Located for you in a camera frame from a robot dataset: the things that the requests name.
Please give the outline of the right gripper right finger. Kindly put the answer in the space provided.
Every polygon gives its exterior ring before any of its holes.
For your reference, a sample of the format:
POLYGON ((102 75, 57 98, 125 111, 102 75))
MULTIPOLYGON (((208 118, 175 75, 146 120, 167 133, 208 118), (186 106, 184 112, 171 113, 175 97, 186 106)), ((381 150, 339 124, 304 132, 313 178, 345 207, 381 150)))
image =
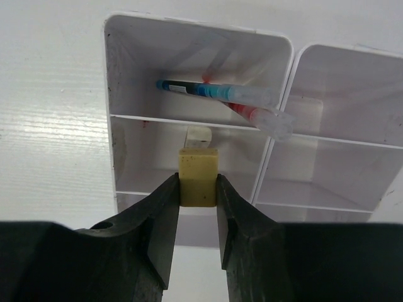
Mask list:
POLYGON ((402 225, 279 223, 217 177, 231 301, 401 301, 402 225))

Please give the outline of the yellow eraser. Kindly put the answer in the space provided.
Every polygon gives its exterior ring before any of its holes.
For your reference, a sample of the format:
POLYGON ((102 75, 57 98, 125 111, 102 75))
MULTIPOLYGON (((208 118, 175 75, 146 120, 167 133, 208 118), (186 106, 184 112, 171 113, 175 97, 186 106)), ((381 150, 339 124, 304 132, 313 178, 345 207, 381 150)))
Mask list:
POLYGON ((217 204, 219 152, 214 148, 182 148, 178 154, 180 205, 211 208, 217 204))

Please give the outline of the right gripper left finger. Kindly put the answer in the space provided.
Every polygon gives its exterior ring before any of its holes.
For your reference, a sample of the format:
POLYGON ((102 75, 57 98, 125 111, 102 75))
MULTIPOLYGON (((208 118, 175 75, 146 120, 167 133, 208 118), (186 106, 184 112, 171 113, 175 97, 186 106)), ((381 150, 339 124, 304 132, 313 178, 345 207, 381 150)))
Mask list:
POLYGON ((2 301, 160 301, 171 274, 179 178, 91 228, 1 223, 2 301))

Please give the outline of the grey eraser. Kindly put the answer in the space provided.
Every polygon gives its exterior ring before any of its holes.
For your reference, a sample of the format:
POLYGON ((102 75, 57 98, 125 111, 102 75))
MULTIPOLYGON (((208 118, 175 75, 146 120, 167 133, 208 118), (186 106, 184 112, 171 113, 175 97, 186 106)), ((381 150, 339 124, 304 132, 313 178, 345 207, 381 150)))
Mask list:
POLYGON ((206 126, 188 127, 184 148, 208 148, 212 141, 212 131, 206 126))

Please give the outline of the blue pen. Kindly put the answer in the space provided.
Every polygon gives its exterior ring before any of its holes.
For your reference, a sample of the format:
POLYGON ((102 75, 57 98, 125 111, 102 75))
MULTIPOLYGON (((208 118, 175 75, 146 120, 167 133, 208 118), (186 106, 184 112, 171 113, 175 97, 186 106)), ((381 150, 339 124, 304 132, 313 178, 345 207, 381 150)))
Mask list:
POLYGON ((158 80, 156 87, 164 91, 178 92, 216 99, 225 103, 242 104, 258 108, 274 108, 279 103, 279 97, 267 87, 172 80, 158 80))

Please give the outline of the red pen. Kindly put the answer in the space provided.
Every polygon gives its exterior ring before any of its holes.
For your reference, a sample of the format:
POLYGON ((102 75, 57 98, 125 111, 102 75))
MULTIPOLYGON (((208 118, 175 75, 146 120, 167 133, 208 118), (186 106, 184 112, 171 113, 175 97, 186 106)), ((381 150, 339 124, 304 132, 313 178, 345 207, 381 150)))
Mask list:
POLYGON ((202 76, 203 83, 216 90, 214 98, 265 132, 276 141, 288 140, 293 131, 294 117, 277 109, 279 97, 269 87, 212 83, 210 75, 202 76))

